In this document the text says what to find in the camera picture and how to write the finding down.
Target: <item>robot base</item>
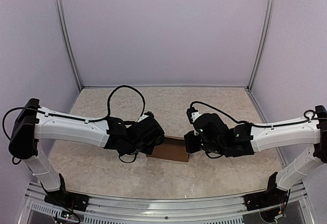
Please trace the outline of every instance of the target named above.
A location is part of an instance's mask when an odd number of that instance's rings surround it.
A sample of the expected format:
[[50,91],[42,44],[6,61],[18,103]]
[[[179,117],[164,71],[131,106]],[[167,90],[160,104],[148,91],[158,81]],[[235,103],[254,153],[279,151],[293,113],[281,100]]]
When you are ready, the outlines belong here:
[[70,210],[72,209],[85,212],[89,198],[90,197],[85,194],[67,192],[67,199],[69,199],[69,201],[62,203],[61,205],[58,205],[58,202],[54,201],[49,195],[45,196],[44,201],[52,205],[66,207]]
[[244,196],[244,202],[248,211],[267,208],[287,202],[287,192],[276,188],[276,176],[277,172],[269,177],[267,190]]

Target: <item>lavender wall panel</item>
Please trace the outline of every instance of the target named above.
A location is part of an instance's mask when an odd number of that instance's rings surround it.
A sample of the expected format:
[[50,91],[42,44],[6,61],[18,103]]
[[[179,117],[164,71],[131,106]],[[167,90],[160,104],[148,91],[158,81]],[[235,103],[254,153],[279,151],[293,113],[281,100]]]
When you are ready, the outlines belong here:
[[[59,28],[54,0],[0,0],[0,118],[31,97],[67,112],[78,95]],[[9,133],[15,116],[6,120]],[[32,178],[14,166],[9,141],[0,132],[1,223],[15,223],[16,211]],[[42,142],[49,152],[51,141]]]
[[267,0],[63,0],[85,86],[246,86]]

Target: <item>white wall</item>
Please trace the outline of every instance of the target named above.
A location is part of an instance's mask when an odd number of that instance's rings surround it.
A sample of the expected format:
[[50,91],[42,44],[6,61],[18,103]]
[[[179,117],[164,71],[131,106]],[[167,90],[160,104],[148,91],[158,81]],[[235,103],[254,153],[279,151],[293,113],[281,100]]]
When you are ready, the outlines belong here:
[[[327,107],[327,0],[276,0],[254,96],[269,121]],[[305,148],[283,149],[288,162]],[[327,166],[304,185],[319,224],[327,220]]]
[[267,0],[63,0],[85,86],[246,86]]
[[[0,0],[0,119],[10,108],[39,98],[43,106],[67,112],[78,95],[62,41],[54,0]],[[17,113],[6,120],[11,128]],[[31,179],[14,166],[9,141],[0,132],[0,222],[15,223]],[[49,152],[51,142],[43,142]]]

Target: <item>black mounting bracket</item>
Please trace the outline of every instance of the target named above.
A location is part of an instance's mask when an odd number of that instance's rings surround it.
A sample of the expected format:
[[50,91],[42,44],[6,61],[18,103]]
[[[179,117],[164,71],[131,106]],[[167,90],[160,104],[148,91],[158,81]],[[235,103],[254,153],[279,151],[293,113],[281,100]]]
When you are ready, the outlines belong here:
[[90,197],[85,194],[66,191],[65,180],[61,174],[59,174],[59,177],[60,189],[53,192],[48,192],[44,189],[46,193],[44,201],[46,203],[57,205],[59,207],[65,207],[70,210],[85,212]]
[[276,176],[277,172],[269,177],[267,190],[244,196],[244,202],[248,211],[279,205],[282,202],[286,203],[288,192],[277,188]]

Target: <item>marble-patterned floor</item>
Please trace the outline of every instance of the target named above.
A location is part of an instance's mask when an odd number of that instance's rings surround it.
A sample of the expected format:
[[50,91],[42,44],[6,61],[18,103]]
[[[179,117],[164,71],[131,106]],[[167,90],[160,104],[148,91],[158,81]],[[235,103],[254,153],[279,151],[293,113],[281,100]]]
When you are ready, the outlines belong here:
[[[260,122],[242,88],[138,88],[146,99],[146,111],[154,113],[166,135],[180,136],[192,130],[186,109],[203,101],[238,120]],[[71,114],[103,117],[112,89],[83,89]],[[212,110],[196,105],[201,112]],[[111,100],[111,116],[136,120],[142,101],[132,90],[120,89]],[[224,122],[235,124],[222,116]],[[124,156],[128,161],[131,156]],[[106,196],[137,198],[194,198],[244,193],[267,186],[268,177],[281,168],[275,149],[254,156],[209,159],[204,152],[190,156],[188,163],[147,158],[139,154],[131,164],[118,159],[116,151],[68,141],[56,141],[49,156],[68,190]]]

